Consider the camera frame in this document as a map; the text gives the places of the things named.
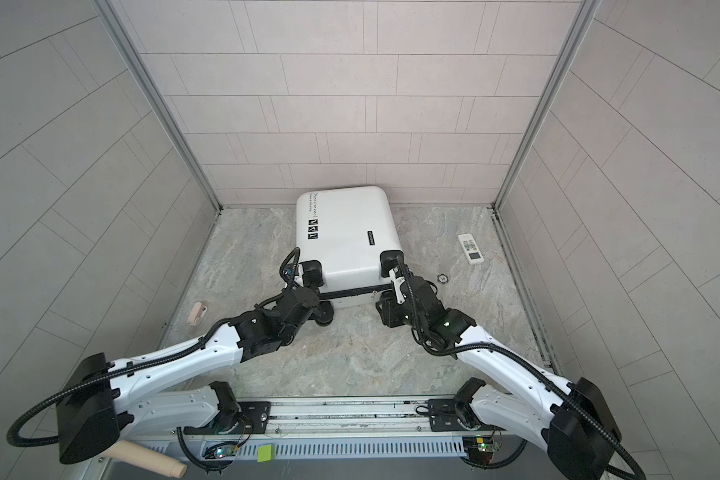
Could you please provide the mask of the black and white suitcase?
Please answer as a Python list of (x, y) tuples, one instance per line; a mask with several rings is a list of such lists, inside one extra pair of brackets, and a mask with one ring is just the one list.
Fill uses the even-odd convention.
[(396, 299), (401, 243), (385, 192), (376, 186), (302, 194), (296, 204), (296, 282), (318, 292), (315, 321), (337, 309)]

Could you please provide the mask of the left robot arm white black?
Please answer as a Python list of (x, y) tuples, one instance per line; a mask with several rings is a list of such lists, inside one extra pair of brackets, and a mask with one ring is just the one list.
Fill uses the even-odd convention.
[(20, 415), (6, 440), (18, 448), (58, 445), (63, 464), (91, 459), (155, 416), (152, 401), (164, 390), (274, 353), (290, 345), (305, 323), (328, 325), (333, 316), (317, 291), (292, 286), (252, 310), (216, 321), (195, 340), (115, 361), (91, 355), (61, 391)]

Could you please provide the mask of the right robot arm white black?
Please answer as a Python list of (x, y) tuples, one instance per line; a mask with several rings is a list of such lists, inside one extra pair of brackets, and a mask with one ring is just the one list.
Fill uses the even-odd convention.
[(453, 357), (501, 385), (469, 389), (468, 419), (500, 427), (546, 451), (568, 479), (622, 479), (646, 474), (621, 444), (621, 433), (599, 388), (539, 367), (490, 335), (469, 315), (446, 308), (432, 284), (407, 271), (385, 274), (390, 288), (377, 303), (385, 325), (408, 325), (432, 356)]

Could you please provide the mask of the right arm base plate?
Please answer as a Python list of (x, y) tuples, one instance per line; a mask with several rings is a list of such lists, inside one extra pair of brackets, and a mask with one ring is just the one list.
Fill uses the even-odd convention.
[(429, 399), (419, 405), (415, 412), (429, 421), (433, 432), (503, 431), (503, 428), (486, 424), (465, 401), (453, 398)]

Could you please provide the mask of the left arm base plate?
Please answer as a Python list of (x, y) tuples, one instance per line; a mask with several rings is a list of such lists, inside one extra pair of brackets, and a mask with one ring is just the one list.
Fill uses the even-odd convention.
[(272, 404), (268, 401), (237, 403), (222, 407), (201, 427), (184, 427), (188, 435), (242, 435), (263, 434), (266, 431)]

